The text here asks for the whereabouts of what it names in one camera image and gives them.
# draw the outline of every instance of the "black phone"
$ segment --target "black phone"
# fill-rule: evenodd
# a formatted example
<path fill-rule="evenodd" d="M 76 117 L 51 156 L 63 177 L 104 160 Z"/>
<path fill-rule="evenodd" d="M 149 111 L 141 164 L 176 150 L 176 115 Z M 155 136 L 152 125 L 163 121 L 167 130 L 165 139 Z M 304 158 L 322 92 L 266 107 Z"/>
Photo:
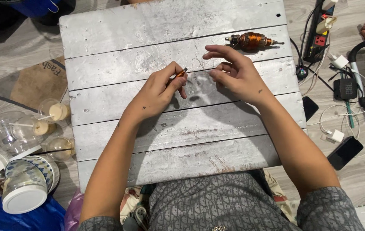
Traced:
<path fill-rule="evenodd" d="M 334 169 L 339 171 L 362 149 L 364 146 L 353 136 L 350 136 L 344 139 L 327 159 Z"/>
<path fill-rule="evenodd" d="M 319 107 L 308 96 L 302 98 L 302 104 L 304 106 L 305 120 L 308 121 L 318 111 Z"/>

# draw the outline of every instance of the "blue bucket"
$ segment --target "blue bucket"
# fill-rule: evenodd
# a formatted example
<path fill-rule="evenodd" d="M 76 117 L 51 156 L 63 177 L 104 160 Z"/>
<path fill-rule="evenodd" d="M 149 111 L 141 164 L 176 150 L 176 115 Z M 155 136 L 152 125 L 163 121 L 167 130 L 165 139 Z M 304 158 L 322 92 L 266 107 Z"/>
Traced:
<path fill-rule="evenodd" d="M 46 15 L 48 12 L 57 13 L 61 0 L 23 0 L 16 3 L 8 3 L 9 6 L 18 10 L 30 18 L 36 18 Z"/>

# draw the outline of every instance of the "white painted table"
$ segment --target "white painted table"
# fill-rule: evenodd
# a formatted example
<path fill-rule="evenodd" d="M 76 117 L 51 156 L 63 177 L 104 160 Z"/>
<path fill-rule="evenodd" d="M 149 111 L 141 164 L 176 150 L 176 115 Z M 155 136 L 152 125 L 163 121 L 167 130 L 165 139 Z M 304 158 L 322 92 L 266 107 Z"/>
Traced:
<path fill-rule="evenodd" d="M 63 16 L 73 134 L 81 191 L 127 104 L 148 76 L 175 60 L 187 67 L 187 99 L 137 134 L 128 184 L 280 165 L 258 111 L 216 89 L 200 58 L 205 45 L 246 31 L 285 45 L 247 53 L 277 99 L 304 129 L 306 121 L 282 1 L 163 0 Z"/>

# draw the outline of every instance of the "power strip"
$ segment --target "power strip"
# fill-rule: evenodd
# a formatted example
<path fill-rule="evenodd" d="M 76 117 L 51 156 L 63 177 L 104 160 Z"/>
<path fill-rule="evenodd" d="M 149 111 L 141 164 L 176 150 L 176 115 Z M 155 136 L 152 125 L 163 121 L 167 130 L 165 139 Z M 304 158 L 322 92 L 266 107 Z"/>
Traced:
<path fill-rule="evenodd" d="M 322 16 L 332 16 L 334 14 L 335 5 L 329 10 L 322 10 L 322 3 L 324 0 L 316 0 L 315 6 L 320 4 L 314 9 L 314 13 L 311 19 L 311 27 L 309 28 L 308 39 L 304 49 L 303 60 L 310 63 L 316 63 L 322 60 L 324 56 L 325 45 L 328 40 L 328 31 L 323 34 L 316 32 L 317 25 L 323 21 Z"/>

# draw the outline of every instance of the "laminate floor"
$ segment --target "laminate floor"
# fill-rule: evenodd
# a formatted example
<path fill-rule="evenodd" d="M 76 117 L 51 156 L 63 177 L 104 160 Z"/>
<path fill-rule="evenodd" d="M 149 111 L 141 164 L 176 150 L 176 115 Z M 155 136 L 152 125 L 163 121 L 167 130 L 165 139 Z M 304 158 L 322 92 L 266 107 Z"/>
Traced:
<path fill-rule="evenodd" d="M 305 20 L 313 9 L 315 1 L 285 0 L 284 3 L 289 34 L 300 45 Z M 117 6 L 119 6 L 119 1 L 77 0 L 74 13 Z M 356 44 L 362 41 L 358 27 L 365 22 L 365 1 L 340 0 L 334 15 L 339 18 L 331 29 L 330 52 L 334 55 L 346 55 Z M 63 47 L 57 26 L 46 27 L 38 25 L 28 18 L 21 21 L 19 26 L 10 29 L 8 36 L 8 38 L 0 38 L 0 78 L 6 74 L 63 55 Z M 295 50 L 293 51 L 295 61 L 297 61 L 297 53 Z M 360 72 L 365 75 L 365 49 L 360 51 L 357 59 Z M 328 61 L 326 58 L 323 67 L 320 69 L 320 76 L 324 79 L 328 79 L 334 73 L 327 68 Z M 302 85 L 301 91 L 306 91 L 309 85 L 310 82 Z M 333 100 L 332 92 L 320 81 L 317 82 L 314 89 L 307 96 L 311 97 L 319 105 L 319 111 L 308 121 L 308 124 L 318 122 L 320 114 L 327 107 L 340 104 L 340 102 Z M 69 102 L 68 94 L 64 96 L 63 102 Z M 0 112 L 16 110 L 32 113 L 21 107 L 0 101 Z M 324 114 L 324 118 L 340 113 L 346 113 L 344 108 L 334 107 Z M 358 118 L 361 124 L 361 132 L 358 139 L 365 147 L 365 114 L 359 115 Z M 346 126 L 346 122 L 342 121 L 342 117 L 330 119 L 324 122 L 323 125 L 327 129 L 341 129 L 342 127 L 342 131 L 345 134 L 351 135 L 351 131 Z M 48 137 L 45 143 L 56 136 L 72 137 L 72 129 L 66 122 L 59 123 L 59 126 L 59 129 Z M 355 134 L 358 131 L 357 124 L 355 124 L 353 131 Z M 321 148 L 325 155 L 328 155 L 338 145 L 324 139 L 325 135 L 321 132 L 318 124 L 309 126 L 308 132 L 311 139 Z M 74 191 L 79 185 L 76 161 L 71 159 L 64 163 L 59 163 L 59 167 L 61 170 L 61 181 L 54 197 L 64 208 L 67 208 Z M 269 168 L 268 171 L 278 180 L 290 200 L 299 199 L 298 192 L 282 167 Z M 352 160 L 338 172 L 338 176 L 343 189 L 348 193 L 354 205 L 365 205 L 365 156 Z"/>

